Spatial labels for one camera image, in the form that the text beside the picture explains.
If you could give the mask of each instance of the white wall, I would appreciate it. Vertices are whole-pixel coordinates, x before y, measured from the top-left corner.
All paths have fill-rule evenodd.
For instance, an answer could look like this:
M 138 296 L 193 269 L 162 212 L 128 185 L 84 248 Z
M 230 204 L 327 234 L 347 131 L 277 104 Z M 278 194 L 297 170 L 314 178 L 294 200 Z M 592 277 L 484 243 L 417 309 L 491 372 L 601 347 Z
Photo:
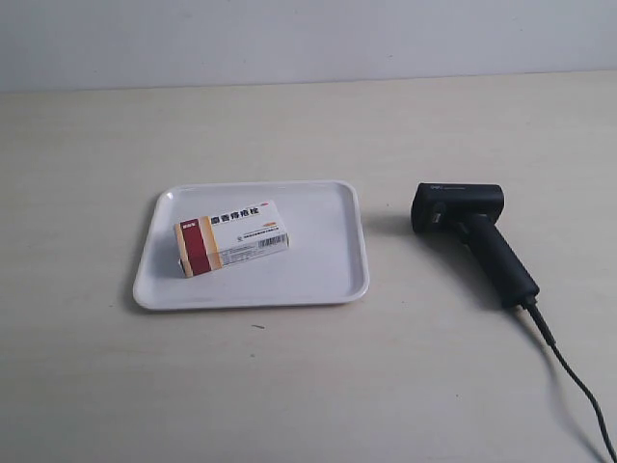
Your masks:
M 0 0 L 0 91 L 599 68 L 616 0 Z

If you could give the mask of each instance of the yellow stripe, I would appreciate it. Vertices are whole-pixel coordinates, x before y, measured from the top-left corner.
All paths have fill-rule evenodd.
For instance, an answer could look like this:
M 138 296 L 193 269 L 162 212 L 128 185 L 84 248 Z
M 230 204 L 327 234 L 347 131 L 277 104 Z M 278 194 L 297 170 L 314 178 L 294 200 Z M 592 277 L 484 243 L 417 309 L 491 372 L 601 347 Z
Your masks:
M 208 255 L 208 261 L 210 262 L 210 268 L 212 270 L 218 270 L 223 267 L 223 263 L 221 262 L 219 246 L 216 244 L 216 238 L 214 237 L 214 231 L 212 230 L 209 217 L 202 217 L 200 219 L 200 230 L 203 244 L 205 244 L 205 250 Z
M 175 224 L 175 239 L 177 239 L 177 249 L 180 251 L 180 260 L 182 261 L 182 268 L 186 277 L 193 276 L 193 268 L 191 262 L 189 262 L 189 256 L 186 253 L 186 243 L 184 242 L 184 236 L 182 235 L 182 229 L 180 224 Z

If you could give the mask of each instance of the black cable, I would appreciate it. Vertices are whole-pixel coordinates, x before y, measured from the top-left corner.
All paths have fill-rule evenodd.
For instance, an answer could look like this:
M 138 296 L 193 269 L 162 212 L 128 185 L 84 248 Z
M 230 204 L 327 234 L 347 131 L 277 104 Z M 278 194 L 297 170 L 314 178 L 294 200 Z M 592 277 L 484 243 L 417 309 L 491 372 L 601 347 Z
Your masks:
M 531 318 L 533 318 L 533 321 L 538 326 L 540 333 L 542 334 L 543 338 L 545 339 L 547 344 L 552 349 L 552 352 L 555 354 L 555 357 L 557 357 L 557 360 L 559 361 L 561 366 L 566 370 L 566 372 L 568 373 L 568 375 L 570 375 L 573 381 L 577 383 L 577 386 L 580 387 L 580 389 L 583 391 L 583 393 L 587 396 L 587 398 L 591 402 L 592 407 L 594 407 L 594 411 L 596 412 L 596 417 L 598 418 L 598 425 L 600 426 L 600 432 L 602 433 L 602 438 L 604 440 L 604 445 L 606 446 L 606 449 L 608 450 L 608 453 L 610 454 L 611 460 L 617 463 L 617 454 L 615 454 L 615 449 L 613 448 L 613 444 L 610 442 L 610 436 L 608 435 L 608 431 L 606 430 L 606 423 L 604 422 L 604 415 L 602 413 L 602 409 L 600 408 L 600 404 L 598 403 L 598 400 L 596 400 L 596 398 L 591 393 L 591 391 L 589 391 L 589 388 L 585 386 L 585 383 L 583 383 L 580 380 L 580 378 L 577 376 L 577 374 L 574 373 L 574 371 L 568 365 L 568 362 L 566 362 L 566 359 L 564 359 L 563 356 L 561 355 L 561 352 L 559 352 L 559 349 L 557 348 L 557 345 L 556 345 L 556 341 L 554 337 L 552 336 L 552 333 L 550 332 L 549 325 L 547 325 L 547 322 L 544 320 L 544 318 L 540 314 L 540 311 L 538 311 L 538 308 L 536 307 L 536 305 L 535 304 L 528 304 L 528 305 L 525 304 L 524 307 L 529 311 Z

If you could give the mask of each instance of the tray rim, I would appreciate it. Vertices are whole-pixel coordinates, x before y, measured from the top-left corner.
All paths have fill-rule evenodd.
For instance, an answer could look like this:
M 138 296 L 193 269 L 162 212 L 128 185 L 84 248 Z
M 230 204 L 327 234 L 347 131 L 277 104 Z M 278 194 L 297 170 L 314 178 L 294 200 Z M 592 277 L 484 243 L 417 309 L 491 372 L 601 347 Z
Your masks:
M 142 275 L 145 271 L 145 255 L 146 249 L 149 249 L 151 246 L 150 241 L 153 235 L 153 228 L 156 222 L 156 216 L 160 211 L 162 202 L 168 197 L 171 193 L 173 194 L 175 191 L 182 189 L 190 189 L 190 188 L 220 188 L 220 187 L 247 187 L 247 186 L 284 186 L 284 185 L 302 185 L 302 184 L 318 184 L 318 183 L 333 183 L 343 188 L 347 189 L 351 193 L 352 203 L 354 208 L 354 222 L 356 225 L 356 234 L 358 243 L 360 244 L 360 260 L 362 267 L 362 286 L 354 293 L 347 294 L 344 296 L 338 297 L 327 297 L 327 298 L 315 298 L 315 299 L 298 299 L 296 301 L 283 301 L 281 303 L 276 302 L 268 302 L 267 300 L 263 300 L 263 303 L 257 302 L 253 304 L 251 302 L 247 303 L 234 303 L 230 305 L 221 305 L 221 304 L 186 304 L 186 305 L 177 305 L 176 307 L 162 307 L 160 305 L 150 304 L 150 301 L 142 298 L 142 295 L 139 294 L 139 282 L 144 278 Z M 368 287 L 370 285 L 370 276 L 368 273 L 368 261 L 366 256 L 366 244 L 364 241 L 364 233 L 362 229 L 362 219 L 360 213 L 360 201 L 358 199 L 358 193 L 353 185 L 345 180 L 340 179 L 316 179 L 316 180 L 276 180 L 276 181 L 243 181 L 243 182 L 227 182 L 227 183 L 186 183 L 181 185 L 172 186 L 168 188 L 163 193 L 158 196 L 156 200 L 156 205 L 154 207 L 154 211 L 152 212 L 152 217 L 150 219 L 150 224 L 148 226 L 148 234 L 146 236 L 146 240 L 144 241 L 144 247 L 142 249 L 142 255 L 140 257 L 139 266 L 137 268 L 137 273 L 135 275 L 135 281 L 133 283 L 132 295 L 135 302 L 141 306 L 142 308 L 152 311 L 152 312 L 175 312 L 175 311 L 198 311 L 198 310 L 215 310 L 215 309 L 233 309 L 233 308 L 263 308 L 263 307 L 286 307 L 286 306 L 323 306 L 323 305 L 339 305 L 339 304 L 347 304 L 353 301 L 356 301 L 363 297 L 368 291 Z

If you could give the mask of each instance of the white tray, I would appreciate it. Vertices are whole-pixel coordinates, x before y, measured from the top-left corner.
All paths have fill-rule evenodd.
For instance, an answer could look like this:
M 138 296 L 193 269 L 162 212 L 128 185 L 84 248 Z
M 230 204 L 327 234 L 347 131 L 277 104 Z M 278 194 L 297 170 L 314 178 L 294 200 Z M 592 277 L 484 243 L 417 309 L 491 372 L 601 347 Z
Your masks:
M 178 265 L 173 225 L 210 212 L 273 200 L 290 248 L 193 278 Z M 340 304 L 368 289 L 358 196 L 343 181 L 183 185 L 163 193 L 154 210 L 133 286 L 153 311 Z

